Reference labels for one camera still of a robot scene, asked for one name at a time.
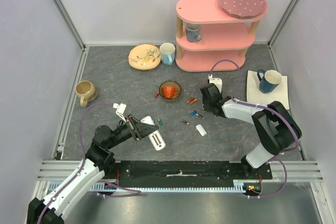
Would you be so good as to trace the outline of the white remote control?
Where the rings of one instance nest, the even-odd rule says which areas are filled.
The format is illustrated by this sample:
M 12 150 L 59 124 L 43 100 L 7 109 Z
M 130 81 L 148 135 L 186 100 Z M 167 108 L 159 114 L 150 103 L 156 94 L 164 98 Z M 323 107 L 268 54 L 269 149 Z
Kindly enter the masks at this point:
M 146 116 L 140 120 L 141 123 L 146 123 L 150 125 L 156 126 L 153 119 L 150 116 Z M 160 151 L 165 148 L 166 143 L 163 140 L 161 134 L 158 130 L 154 131 L 153 133 L 148 135 L 148 138 L 150 139 L 152 145 L 154 146 L 156 151 Z

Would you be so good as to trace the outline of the white battery cover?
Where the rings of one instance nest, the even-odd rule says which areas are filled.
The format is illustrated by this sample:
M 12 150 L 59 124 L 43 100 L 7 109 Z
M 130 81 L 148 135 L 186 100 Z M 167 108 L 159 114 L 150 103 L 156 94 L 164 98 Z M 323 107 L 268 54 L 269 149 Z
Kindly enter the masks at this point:
M 205 136 L 205 135 L 207 135 L 207 132 L 205 131 L 205 129 L 203 128 L 203 126 L 202 126 L 201 124 L 198 124 L 198 125 L 196 126 L 196 129 L 197 129 L 197 131 L 199 132 L 199 134 L 200 134 L 201 136 Z

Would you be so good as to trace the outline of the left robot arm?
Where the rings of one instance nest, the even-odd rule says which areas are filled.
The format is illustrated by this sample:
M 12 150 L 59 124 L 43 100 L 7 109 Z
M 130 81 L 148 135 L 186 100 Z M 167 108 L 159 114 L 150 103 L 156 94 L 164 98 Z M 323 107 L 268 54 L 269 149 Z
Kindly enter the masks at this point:
M 165 148 L 159 127 L 150 116 L 140 121 L 129 116 L 115 130 L 106 125 L 97 127 L 91 146 L 77 168 L 43 199 L 34 198 L 29 203 L 26 222 L 64 223 L 75 205 L 96 182 L 114 175 L 116 160 L 110 149 L 130 138 L 139 141 L 146 137 L 155 150 Z

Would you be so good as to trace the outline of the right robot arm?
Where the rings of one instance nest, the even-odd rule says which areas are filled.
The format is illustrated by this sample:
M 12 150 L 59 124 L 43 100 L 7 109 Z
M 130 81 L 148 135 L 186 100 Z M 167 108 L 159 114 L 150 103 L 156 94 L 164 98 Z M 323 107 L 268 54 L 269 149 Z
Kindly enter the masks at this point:
M 254 125 L 260 143 L 241 159 L 240 172 L 245 178 L 254 178 L 267 161 L 282 152 L 290 151 L 290 145 L 299 147 L 302 131 L 281 102 L 258 105 L 233 97 L 223 98 L 213 83 L 206 84 L 200 91 L 205 111 Z

